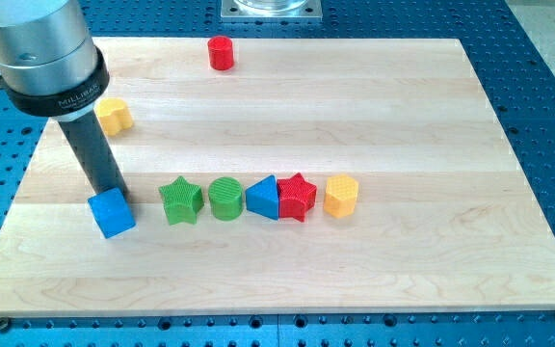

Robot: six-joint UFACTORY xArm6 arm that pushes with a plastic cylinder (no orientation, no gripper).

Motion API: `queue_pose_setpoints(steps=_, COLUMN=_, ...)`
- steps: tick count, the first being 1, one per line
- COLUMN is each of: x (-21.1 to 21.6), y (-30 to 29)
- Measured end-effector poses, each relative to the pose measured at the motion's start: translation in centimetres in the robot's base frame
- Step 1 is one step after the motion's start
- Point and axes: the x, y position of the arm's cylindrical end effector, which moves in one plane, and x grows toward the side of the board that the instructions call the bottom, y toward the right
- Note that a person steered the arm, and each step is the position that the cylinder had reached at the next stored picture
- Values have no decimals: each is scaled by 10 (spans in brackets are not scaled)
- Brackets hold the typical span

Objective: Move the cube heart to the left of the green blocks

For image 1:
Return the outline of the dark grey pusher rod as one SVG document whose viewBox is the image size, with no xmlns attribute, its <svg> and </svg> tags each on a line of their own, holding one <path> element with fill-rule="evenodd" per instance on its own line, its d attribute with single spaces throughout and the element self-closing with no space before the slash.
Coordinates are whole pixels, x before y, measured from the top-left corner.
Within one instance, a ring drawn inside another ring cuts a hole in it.
<svg viewBox="0 0 555 347">
<path fill-rule="evenodd" d="M 59 126 L 93 190 L 101 194 L 119 188 L 126 196 L 127 186 L 95 113 L 60 121 Z"/>
</svg>

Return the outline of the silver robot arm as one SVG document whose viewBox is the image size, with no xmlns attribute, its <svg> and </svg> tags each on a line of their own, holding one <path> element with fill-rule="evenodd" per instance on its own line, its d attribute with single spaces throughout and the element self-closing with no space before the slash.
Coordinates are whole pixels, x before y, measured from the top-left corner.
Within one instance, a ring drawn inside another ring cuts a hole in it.
<svg viewBox="0 0 555 347">
<path fill-rule="evenodd" d="M 0 84 L 55 120 L 97 194 L 127 187 L 94 112 L 110 76 L 77 0 L 0 0 Z"/>
</svg>

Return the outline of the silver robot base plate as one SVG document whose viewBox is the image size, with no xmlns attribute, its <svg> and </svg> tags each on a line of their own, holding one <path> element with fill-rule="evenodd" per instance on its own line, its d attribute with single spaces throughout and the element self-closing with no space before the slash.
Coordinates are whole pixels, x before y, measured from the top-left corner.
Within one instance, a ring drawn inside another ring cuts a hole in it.
<svg viewBox="0 0 555 347">
<path fill-rule="evenodd" d="M 321 21 L 321 0 L 222 0 L 222 22 Z"/>
</svg>

